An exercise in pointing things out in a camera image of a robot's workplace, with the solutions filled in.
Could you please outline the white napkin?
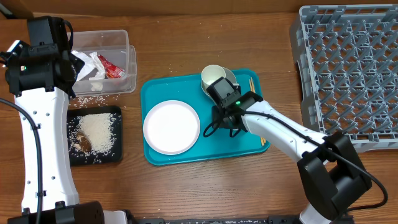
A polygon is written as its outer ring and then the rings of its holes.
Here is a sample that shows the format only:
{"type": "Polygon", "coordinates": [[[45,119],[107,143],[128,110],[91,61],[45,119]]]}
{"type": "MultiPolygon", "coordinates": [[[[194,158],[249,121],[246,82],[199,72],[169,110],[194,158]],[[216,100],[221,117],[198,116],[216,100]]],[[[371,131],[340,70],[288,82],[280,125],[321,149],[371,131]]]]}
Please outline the white napkin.
{"type": "Polygon", "coordinates": [[[73,50],[72,54],[84,62],[84,66],[78,72],[73,90],[79,95],[88,95],[95,91],[102,91],[103,81],[105,80],[105,69],[97,52],[87,55],[84,52],[73,50]]]}

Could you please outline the large white plate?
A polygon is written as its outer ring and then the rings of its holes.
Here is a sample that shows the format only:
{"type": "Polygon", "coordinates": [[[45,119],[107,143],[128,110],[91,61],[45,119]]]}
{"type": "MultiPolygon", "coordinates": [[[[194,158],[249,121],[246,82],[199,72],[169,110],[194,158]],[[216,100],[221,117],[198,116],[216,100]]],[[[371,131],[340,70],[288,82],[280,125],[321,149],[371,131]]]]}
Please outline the large white plate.
{"type": "Polygon", "coordinates": [[[148,145],[168,156],[189,150],[200,133],[197,112],[187,103],[167,100],[155,105],[147,113],[143,134],[148,145]]]}

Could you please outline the red snack wrapper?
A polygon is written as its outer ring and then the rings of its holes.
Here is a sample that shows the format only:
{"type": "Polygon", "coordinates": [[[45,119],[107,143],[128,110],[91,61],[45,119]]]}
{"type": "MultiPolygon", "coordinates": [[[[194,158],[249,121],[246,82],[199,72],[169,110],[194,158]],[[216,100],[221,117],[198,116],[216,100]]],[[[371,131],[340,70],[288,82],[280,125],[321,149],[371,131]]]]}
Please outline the red snack wrapper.
{"type": "Polygon", "coordinates": [[[102,55],[98,55],[98,58],[105,69],[105,74],[108,79],[123,78],[126,76],[124,70],[111,63],[102,55]]]}

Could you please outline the brown food scrap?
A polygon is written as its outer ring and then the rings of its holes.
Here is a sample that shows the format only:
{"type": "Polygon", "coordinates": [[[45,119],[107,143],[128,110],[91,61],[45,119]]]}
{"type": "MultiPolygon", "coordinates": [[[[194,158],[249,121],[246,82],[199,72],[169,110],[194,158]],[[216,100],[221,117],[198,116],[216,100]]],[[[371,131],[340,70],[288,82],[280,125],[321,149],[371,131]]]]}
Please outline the brown food scrap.
{"type": "Polygon", "coordinates": [[[75,143],[75,147],[82,152],[90,152],[92,147],[91,143],[88,140],[88,138],[85,136],[84,133],[82,132],[77,132],[76,134],[76,140],[78,141],[75,143]]]}

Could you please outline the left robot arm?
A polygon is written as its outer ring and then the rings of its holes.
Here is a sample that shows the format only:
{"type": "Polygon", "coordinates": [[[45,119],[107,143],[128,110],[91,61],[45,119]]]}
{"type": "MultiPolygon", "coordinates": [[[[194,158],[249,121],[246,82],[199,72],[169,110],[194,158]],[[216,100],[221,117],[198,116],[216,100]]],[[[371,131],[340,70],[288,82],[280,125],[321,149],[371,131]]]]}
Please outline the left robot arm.
{"type": "Polygon", "coordinates": [[[103,210],[98,201],[80,203],[67,141],[67,109],[84,61],[69,40],[38,45],[16,40],[7,52],[6,81],[23,133],[25,187],[22,216],[9,223],[133,223],[129,211],[103,210]]]}

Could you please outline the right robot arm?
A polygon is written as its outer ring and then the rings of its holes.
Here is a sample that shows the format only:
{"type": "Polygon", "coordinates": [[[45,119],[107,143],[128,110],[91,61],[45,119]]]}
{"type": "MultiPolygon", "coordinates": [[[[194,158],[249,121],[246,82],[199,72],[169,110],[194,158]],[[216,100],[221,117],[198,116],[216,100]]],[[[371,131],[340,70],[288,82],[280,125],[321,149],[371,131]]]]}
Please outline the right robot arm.
{"type": "Polygon", "coordinates": [[[307,208],[301,223],[333,223],[371,187],[371,178],[348,136],[312,131],[276,111],[261,96],[213,95],[215,126],[242,129],[268,140],[296,162],[307,208]]]}

